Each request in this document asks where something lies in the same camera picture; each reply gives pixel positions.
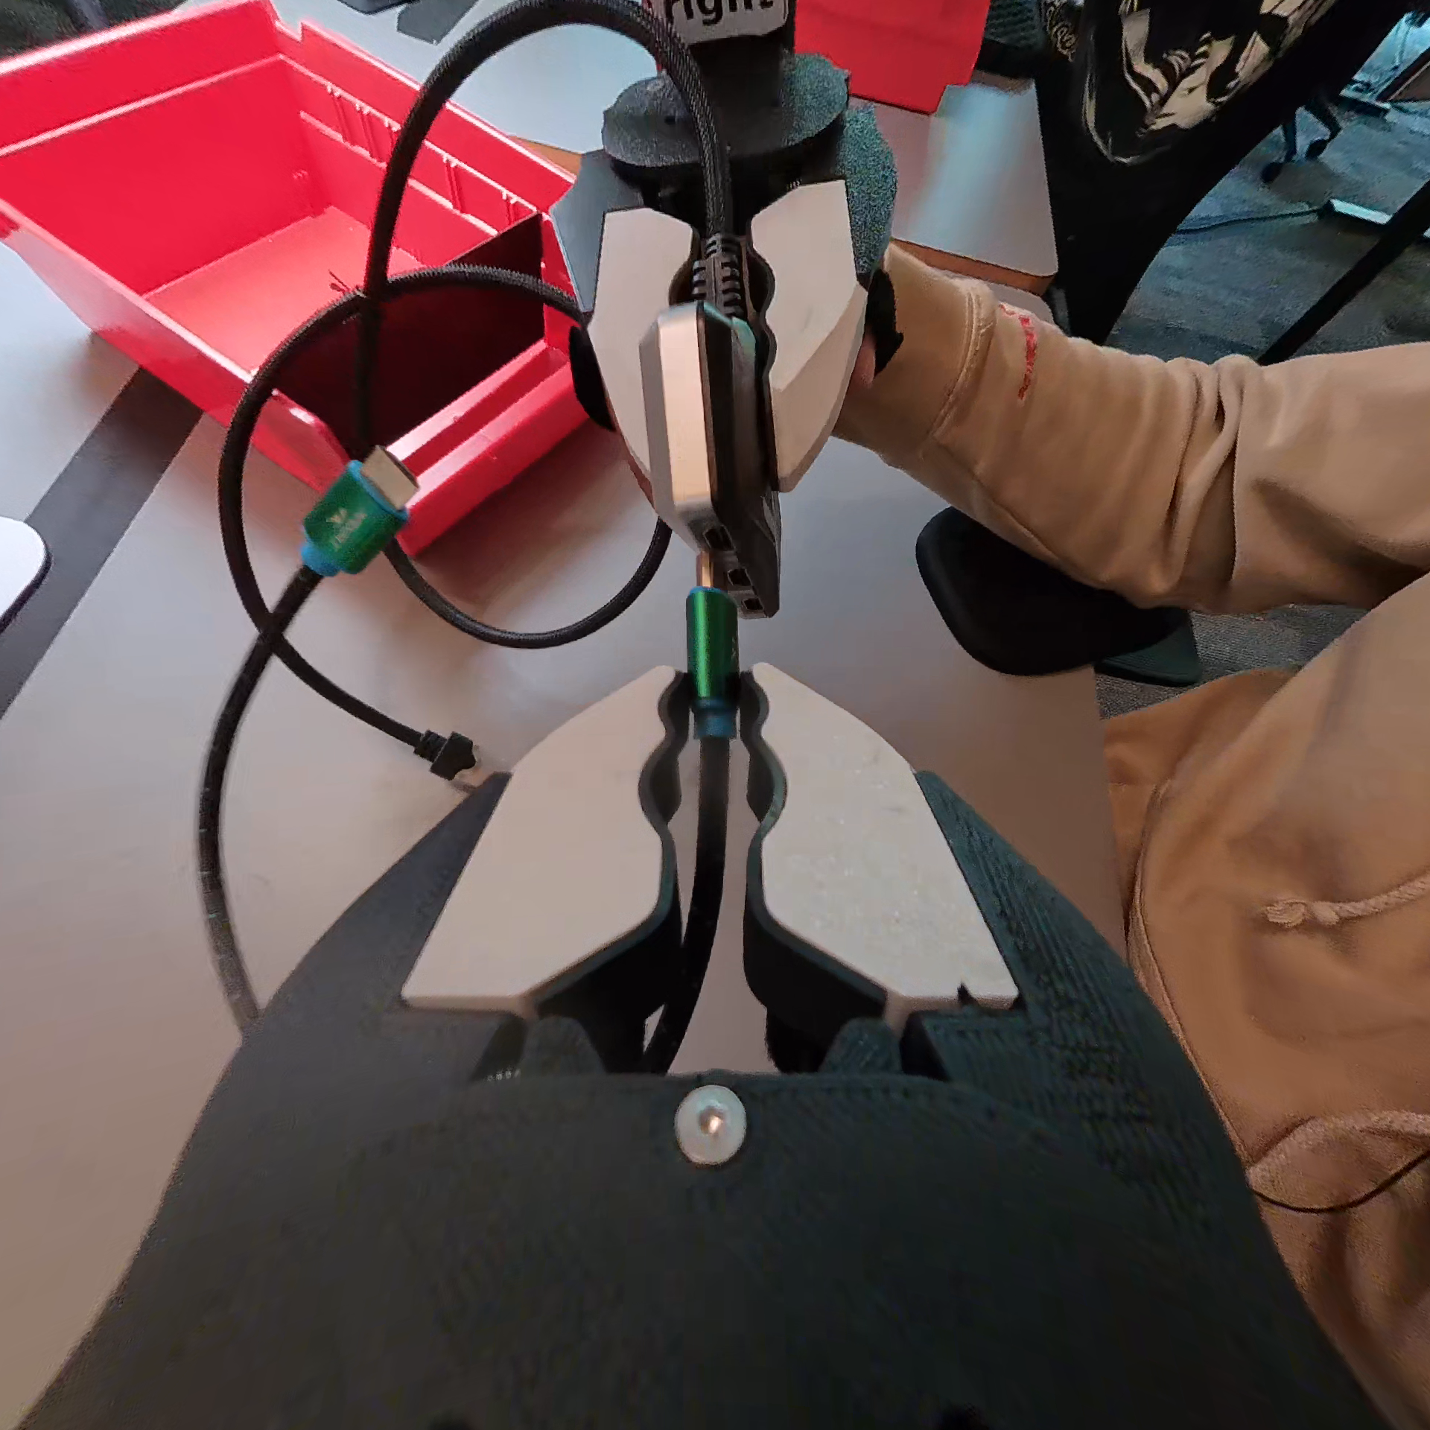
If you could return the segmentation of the silver usb hub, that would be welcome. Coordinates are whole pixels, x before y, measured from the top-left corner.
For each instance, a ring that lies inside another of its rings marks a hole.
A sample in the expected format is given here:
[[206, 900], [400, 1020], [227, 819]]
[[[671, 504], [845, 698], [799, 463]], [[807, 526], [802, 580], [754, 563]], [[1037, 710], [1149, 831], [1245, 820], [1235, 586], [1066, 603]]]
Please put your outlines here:
[[749, 620], [782, 604], [782, 514], [758, 340], [707, 301], [663, 311], [639, 347], [654, 507]]

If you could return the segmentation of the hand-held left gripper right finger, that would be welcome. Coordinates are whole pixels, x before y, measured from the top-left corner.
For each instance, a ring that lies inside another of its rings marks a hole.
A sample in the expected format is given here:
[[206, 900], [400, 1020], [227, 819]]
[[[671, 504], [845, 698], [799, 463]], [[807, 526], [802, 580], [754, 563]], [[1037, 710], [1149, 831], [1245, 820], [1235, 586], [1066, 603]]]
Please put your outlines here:
[[770, 1013], [1012, 1009], [1018, 987], [914, 768], [770, 664], [746, 746], [768, 793], [746, 873], [744, 970]]

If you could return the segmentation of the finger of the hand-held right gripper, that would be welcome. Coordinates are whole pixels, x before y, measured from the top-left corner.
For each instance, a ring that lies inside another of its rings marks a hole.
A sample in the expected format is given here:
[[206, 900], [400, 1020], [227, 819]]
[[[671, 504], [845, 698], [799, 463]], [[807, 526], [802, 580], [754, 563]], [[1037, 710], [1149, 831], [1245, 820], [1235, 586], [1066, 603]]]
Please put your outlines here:
[[751, 240], [773, 282], [763, 322], [777, 485], [789, 494], [834, 431], [865, 339], [846, 182], [785, 192], [754, 216]]
[[697, 240], [652, 208], [608, 213], [588, 325], [615, 429], [673, 531], [703, 517], [703, 332], [695, 306], [671, 300]]

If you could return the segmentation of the white board stand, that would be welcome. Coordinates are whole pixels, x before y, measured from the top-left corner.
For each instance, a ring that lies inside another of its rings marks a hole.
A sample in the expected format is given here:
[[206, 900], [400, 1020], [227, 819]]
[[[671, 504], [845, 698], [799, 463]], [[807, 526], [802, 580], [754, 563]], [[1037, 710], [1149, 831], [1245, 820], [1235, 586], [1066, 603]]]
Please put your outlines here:
[[28, 523], [4, 516], [2, 528], [2, 613], [5, 631], [36, 594], [50, 572], [51, 555], [45, 538]]

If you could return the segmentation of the person's right hand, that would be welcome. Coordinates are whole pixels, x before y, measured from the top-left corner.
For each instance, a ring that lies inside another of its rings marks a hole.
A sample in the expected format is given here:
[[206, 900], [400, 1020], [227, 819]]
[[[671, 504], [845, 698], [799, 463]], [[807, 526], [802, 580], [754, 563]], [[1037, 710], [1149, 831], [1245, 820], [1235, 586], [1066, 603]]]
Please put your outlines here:
[[870, 277], [834, 437], [875, 453], [918, 448], [967, 380], [984, 296], [974, 281], [892, 243]]

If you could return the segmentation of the red plastic bin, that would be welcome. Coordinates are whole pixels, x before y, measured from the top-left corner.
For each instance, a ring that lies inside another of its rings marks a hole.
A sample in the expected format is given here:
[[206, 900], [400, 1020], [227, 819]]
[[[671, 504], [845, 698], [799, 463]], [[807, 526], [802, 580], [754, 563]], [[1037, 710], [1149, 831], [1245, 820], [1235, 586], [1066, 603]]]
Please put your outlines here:
[[967, 85], [989, 2], [797, 2], [795, 49], [843, 68], [852, 94], [933, 114]]
[[[4, 63], [4, 240], [89, 328], [230, 424], [262, 364], [230, 356], [228, 335], [245, 337], [242, 318], [228, 325], [230, 257], [329, 206], [370, 235], [416, 95], [412, 78], [320, 27], [286, 25], [269, 3], [201, 5], [33, 51]], [[588, 424], [571, 323], [542, 311], [537, 344], [378, 441], [417, 482], [409, 555]]]

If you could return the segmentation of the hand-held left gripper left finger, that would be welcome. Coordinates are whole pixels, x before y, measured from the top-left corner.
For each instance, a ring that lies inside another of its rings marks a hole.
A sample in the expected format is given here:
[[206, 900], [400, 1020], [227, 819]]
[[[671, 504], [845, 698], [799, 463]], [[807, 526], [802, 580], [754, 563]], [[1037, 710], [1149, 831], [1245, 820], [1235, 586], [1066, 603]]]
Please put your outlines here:
[[659, 926], [674, 848], [642, 780], [668, 749], [678, 684], [654, 667], [514, 766], [404, 984], [411, 1008], [533, 1018]]

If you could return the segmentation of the person's beige hoodie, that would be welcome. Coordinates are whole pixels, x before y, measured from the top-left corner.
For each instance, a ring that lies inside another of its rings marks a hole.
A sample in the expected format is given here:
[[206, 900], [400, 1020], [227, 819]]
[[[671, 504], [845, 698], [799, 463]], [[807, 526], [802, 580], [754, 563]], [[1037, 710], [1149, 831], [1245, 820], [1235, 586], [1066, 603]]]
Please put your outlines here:
[[1429, 1403], [1427, 614], [1422, 577], [1105, 734], [1132, 970], [1396, 1426]]

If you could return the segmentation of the black bin divider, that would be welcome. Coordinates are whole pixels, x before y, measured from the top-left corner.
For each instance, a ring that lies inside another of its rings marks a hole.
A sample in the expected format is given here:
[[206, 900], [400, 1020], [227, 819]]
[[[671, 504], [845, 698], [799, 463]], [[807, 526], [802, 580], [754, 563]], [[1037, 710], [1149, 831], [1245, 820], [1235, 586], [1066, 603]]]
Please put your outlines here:
[[[455, 260], [543, 276], [543, 219], [523, 214], [491, 235], [457, 225], [455, 242], [440, 240], [434, 257], [411, 245], [395, 252], [397, 274]], [[337, 206], [325, 208], [251, 250], [232, 255], [232, 359], [256, 369], [281, 337], [315, 311], [354, 291], [368, 250], [368, 228]], [[395, 298], [382, 330], [373, 380], [373, 434], [394, 443], [462, 397], [543, 337], [538, 301], [503, 291], [448, 289]], [[356, 323], [320, 337], [285, 368], [280, 395], [259, 424], [259, 446], [308, 487], [329, 478], [353, 441]]]

